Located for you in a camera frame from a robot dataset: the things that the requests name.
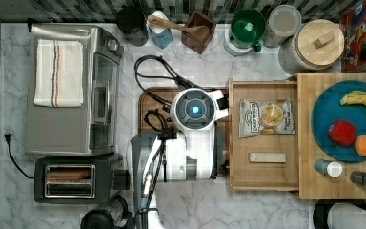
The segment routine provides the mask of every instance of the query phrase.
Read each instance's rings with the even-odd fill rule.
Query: cereal box
[[[366,70],[366,0],[340,20],[344,32],[344,53],[341,56],[343,72]]]

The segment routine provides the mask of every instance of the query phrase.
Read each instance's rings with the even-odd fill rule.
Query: kitchen towel
[[[83,45],[79,41],[38,40],[35,105],[82,105],[82,51]]]

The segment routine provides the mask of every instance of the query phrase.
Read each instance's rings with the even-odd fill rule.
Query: green mug
[[[238,11],[231,24],[231,42],[240,49],[253,48],[261,51],[260,38],[266,29],[266,22],[260,12],[252,9]]]

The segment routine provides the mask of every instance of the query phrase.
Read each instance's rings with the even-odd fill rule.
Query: snack bag
[[[240,100],[239,138],[263,134],[295,134],[291,99]]]

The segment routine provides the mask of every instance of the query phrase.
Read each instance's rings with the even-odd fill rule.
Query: white marble countertop
[[[114,24],[99,24],[125,46],[118,94],[117,152],[125,154],[129,140],[138,130],[138,97],[142,93],[134,81],[133,65],[146,54],[163,55],[182,76],[201,86],[225,86],[234,80],[282,80],[289,75],[279,66],[278,49],[264,48],[233,57],[223,48],[226,25],[216,27],[213,40],[199,55],[180,42],[165,50],[156,47],[150,37],[143,47],[130,45]],[[26,173],[32,174],[33,160],[24,154],[27,78],[31,35],[26,24],[2,24],[0,82],[0,228],[79,228],[80,219],[94,206],[38,204],[33,199],[33,181],[16,170],[8,156],[3,138],[11,130],[13,155]],[[141,66],[143,74],[164,75],[160,64],[152,61]],[[328,71],[339,71],[338,63]],[[143,81],[144,87],[174,86],[172,81]],[[166,228],[313,228],[313,201],[300,200],[286,192],[230,193],[228,180],[159,183],[157,195],[160,217]],[[127,193],[132,203],[132,194]]]

